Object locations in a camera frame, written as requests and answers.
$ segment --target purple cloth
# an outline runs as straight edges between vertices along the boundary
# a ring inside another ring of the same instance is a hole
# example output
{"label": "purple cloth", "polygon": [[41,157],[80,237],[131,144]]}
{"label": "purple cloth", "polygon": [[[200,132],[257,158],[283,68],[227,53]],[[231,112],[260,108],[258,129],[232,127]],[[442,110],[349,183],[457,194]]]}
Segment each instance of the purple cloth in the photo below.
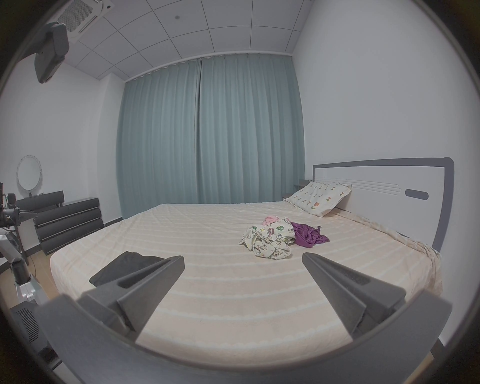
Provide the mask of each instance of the purple cloth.
{"label": "purple cloth", "polygon": [[301,247],[311,248],[315,244],[330,242],[327,236],[320,234],[320,227],[315,229],[307,224],[298,224],[291,221],[293,231],[295,232],[295,244]]}

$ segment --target mirror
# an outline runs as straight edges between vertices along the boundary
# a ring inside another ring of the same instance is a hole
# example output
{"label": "mirror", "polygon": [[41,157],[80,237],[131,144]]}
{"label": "mirror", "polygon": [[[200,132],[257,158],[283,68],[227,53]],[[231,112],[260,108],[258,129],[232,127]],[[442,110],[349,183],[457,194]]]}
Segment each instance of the mirror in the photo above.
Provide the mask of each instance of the mirror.
{"label": "mirror", "polygon": [[42,167],[35,156],[27,155],[20,160],[17,167],[18,184],[28,192],[31,192],[40,183]]}

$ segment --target mattress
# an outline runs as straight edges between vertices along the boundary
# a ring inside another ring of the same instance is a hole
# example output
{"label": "mattress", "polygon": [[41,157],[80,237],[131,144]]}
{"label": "mattress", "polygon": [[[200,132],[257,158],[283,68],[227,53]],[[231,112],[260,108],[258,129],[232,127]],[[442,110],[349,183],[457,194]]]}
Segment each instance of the mattress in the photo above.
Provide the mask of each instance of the mattress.
{"label": "mattress", "polygon": [[[293,245],[282,260],[255,257],[238,242],[270,215],[319,225],[330,242],[311,250]],[[283,201],[159,205],[54,253],[59,292],[79,298],[94,288],[89,278],[124,251],[185,259],[185,271],[136,342],[218,367],[289,364],[351,341],[303,266],[304,252],[403,287],[407,300],[422,288],[441,291],[440,258],[432,248],[345,211],[317,217]]]}

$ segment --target ceiling air conditioner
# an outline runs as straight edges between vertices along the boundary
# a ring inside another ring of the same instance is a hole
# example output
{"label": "ceiling air conditioner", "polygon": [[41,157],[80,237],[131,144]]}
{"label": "ceiling air conditioner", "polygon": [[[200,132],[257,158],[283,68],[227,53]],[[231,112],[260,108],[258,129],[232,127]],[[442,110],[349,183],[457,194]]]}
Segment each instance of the ceiling air conditioner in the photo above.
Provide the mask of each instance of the ceiling air conditioner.
{"label": "ceiling air conditioner", "polygon": [[68,40],[74,43],[113,7],[114,4],[110,0],[72,0],[62,7],[50,21],[65,24]]}

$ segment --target black dresser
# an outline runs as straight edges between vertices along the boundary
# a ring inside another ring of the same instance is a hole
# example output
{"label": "black dresser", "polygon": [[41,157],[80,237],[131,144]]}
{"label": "black dresser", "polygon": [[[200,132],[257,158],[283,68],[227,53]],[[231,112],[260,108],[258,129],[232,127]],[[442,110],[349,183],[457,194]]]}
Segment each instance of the black dresser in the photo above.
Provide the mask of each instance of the black dresser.
{"label": "black dresser", "polygon": [[38,241],[45,254],[104,227],[98,198],[65,203],[63,191],[17,200],[21,210],[35,211]]}

